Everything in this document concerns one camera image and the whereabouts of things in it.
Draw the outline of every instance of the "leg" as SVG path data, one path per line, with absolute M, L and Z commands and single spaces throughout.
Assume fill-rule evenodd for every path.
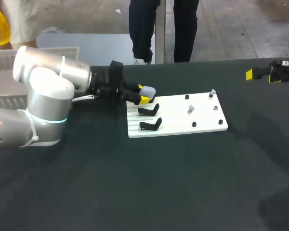
M 143 59 L 146 63 L 152 60 L 151 38 L 159 5 L 160 0 L 131 0 L 130 4 L 130 37 L 134 58 Z
M 41 33 L 39 1 L 0 0 L 0 6 L 10 26 L 12 48 L 37 47 L 36 38 Z
M 189 62 L 197 32 L 199 0 L 174 0 L 175 47 L 174 61 Z

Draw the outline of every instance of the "black clip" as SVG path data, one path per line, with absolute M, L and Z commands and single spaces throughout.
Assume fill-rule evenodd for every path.
M 148 124 L 145 122 L 140 122 L 139 127 L 142 130 L 151 130 L 151 131 L 157 131 L 159 126 L 162 124 L 162 118 L 158 118 L 155 124 Z
M 159 104 L 157 103 L 153 110 L 145 109 L 145 108 L 138 108 L 138 112 L 140 116 L 155 116 L 159 110 Z

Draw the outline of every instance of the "white plate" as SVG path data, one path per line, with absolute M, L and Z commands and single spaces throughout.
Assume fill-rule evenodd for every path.
M 129 137 L 171 136 L 227 130 L 228 124 L 217 94 L 212 98 L 209 97 L 209 94 L 209 92 L 190 94 L 188 100 L 185 99 L 185 95 L 156 97 L 153 103 L 145 105 L 134 105 L 127 102 Z M 159 103 L 159 110 L 154 117 L 139 115 L 138 108 L 153 110 L 157 103 Z M 192 113 L 188 112 L 189 105 L 193 105 L 195 108 Z M 155 124 L 160 117 L 163 122 L 157 131 L 140 129 L 140 122 Z M 197 123 L 196 127 L 192 126 L 193 122 Z

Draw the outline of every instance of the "cable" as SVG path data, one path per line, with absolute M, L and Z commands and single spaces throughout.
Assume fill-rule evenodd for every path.
M 85 95 L 81 97 L 74 98 L 72 102 L 82 101 L 82 100 L 94 100 L 94 95 Z

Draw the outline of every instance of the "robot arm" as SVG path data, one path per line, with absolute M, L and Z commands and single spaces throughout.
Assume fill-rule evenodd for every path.
M 156 95 L 154 88 L 124 81 L 121 63 L 113 61 L 105 71 L 30 47 L 18 51 L 13 77 L 27 86 L 27 109 L 0 108 L 0 147 L 58 143 L 75 93 L 137 105 Z

